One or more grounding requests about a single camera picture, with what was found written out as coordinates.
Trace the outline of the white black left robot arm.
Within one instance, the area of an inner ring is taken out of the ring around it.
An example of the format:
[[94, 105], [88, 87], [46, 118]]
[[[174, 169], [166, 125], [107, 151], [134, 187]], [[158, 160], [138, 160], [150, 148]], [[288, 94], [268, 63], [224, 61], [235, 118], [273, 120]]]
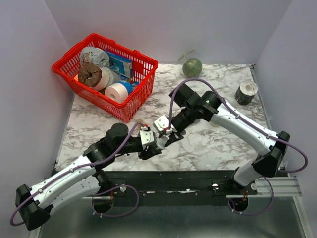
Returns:
[[14, 215], [19, 214], [21, 224], [32, 231], [62, 205], [88, 195], [104, 196], [112, 184], [103, 169], [114, 162], [116, 155], [137, 153], [147, 160], [162, 153], [167, 140], [139, 122], [132, 129], [116, 123], [68, 167], [38, 184], [18, 187]]

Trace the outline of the aluminium rail frame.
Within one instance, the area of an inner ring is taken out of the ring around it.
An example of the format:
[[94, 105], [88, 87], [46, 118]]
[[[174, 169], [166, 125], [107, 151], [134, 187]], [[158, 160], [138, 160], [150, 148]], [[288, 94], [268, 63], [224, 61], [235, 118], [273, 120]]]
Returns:
[[279, 174], [225, 206], [114, 207], [98, 212], [84, 197], [58, 210], [32, 238], [303, 238], [296, 178]]

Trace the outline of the white toilet roll blue wrap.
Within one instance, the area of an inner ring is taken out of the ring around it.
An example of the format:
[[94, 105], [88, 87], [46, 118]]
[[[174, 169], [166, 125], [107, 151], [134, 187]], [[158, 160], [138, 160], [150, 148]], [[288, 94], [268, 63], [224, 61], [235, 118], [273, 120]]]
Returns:
[[105, 89], [105, 96], [122, 104], [132, 92], [132, 85], [129, 82], [121, 80], [107, 87]]

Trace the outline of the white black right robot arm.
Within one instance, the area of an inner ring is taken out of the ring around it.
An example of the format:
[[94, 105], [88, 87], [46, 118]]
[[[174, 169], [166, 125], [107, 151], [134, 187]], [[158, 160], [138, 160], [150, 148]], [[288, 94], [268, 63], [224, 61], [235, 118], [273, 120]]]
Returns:
[[287, 132], [277, 133], [260, 127], [213, 91], [206, 91], [199, 96], [186, 84], [182, 84], [170, 93], [170, 97], [182, 110], [171, 119], [163, 115], [154, 121], [154, 127], [160, 134], [158, 142], [161, 147], [181, 140], [187, 127], [203, 119], [235, 134], [258, 154], [253, 161], [234, 171], [228, 181], [231, 193], [241, 193], [249, 183], [260, 177], [272, 178], [276, 175], [290, 139]]

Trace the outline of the red plastic shopping basket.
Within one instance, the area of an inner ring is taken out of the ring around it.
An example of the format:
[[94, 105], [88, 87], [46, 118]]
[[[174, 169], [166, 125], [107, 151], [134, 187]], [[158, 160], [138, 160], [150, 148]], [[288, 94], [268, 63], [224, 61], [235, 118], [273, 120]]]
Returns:
[[[137, 81], [139, 85], [127, 97], [124, 103], [119, 104], [74, 79], [74, 76], [78, 74], [81, 68], [80, 53], [84, 47], [88, 46], [109, 50], [132, 60], [132, 80]], [[138, 50], [128, 49], [116, 43], [115, 40], [92, 33], [70, 48], [61, 59], [52, 65], [52, 70], [78, 96], [103, 109], [117, 119], [129, 122], [151, 95], [158, 65], [157, 60], [142, 54]]]

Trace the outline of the grey bottle white cap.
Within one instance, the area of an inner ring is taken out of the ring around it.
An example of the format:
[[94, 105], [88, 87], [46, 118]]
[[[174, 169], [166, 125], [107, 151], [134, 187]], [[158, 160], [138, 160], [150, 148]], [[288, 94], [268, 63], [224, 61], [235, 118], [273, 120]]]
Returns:
[[168, 142], [169, 138], [167, 136], [162, 136], [156, 139], [157, 149], [163, 150]]

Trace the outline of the blue white cardboard box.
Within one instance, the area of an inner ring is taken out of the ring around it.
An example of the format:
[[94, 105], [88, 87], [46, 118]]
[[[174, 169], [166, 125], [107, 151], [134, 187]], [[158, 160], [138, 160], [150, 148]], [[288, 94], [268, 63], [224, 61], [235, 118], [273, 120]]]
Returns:
[[133, 61], [119, 54], [104, 50], [109, 56], [110, 69], [126, 78], [133, 77]]

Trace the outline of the clear bottle of yellow pills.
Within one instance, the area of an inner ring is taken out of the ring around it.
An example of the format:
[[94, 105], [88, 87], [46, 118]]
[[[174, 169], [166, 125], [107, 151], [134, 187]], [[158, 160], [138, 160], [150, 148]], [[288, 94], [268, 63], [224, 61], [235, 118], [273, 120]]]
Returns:
[[142, 127], [145, 127], [145, 126], [147, 127], [146, 123], [143, 121], [142, 118], [136, 119], [135, 123], [138, 124], [137, 127], [136, 127], [138, 130], [141, 130]]

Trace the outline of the green netted melon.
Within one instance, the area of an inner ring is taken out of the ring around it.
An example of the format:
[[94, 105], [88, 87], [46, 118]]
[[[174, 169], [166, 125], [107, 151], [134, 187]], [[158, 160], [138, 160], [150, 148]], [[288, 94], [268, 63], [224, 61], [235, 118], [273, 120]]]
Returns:
[[203, 65], [198, 58], [191, 57], [186, 59], [187, 54], [193, 52], [194, 50], [195, 49], [187, 51], [178, 59], [178, 61], [184, 60], [182, 72], [186, 78], [198, 78], [203, 69]]

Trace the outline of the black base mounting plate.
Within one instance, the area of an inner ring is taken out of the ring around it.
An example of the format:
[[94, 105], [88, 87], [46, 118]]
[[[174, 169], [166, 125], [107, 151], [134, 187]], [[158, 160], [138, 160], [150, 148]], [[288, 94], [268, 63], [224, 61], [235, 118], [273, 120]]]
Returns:
[[59, 195], [58, 209], [88, 197], [98, 212], [114, 207], [225, 206], [227, 196], [242, 201], [257, 194], [233, 181], [233, 171], [106, 171], [87, 177]]

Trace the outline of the brown wrapped toilet roll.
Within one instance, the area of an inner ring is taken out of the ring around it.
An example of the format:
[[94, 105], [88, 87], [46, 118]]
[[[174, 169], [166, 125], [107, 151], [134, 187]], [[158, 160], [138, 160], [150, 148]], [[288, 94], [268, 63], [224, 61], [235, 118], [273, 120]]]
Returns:
[[107, 87], [110, 75], [104, 68], [92, 63], [86, 63], [79, 70], [77, 79], [85, 86], [100, 91]]

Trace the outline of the grey wrapped toilet roll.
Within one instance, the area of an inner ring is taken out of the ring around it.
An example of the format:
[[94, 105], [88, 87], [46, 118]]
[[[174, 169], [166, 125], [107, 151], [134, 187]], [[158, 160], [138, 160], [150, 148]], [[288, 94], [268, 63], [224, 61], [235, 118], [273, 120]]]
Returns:
[[110, 59], [108, 54], [96, 47], [85, 47], [80, 54], [80, 64], [92, 63], [98, 67], [109, 67]]

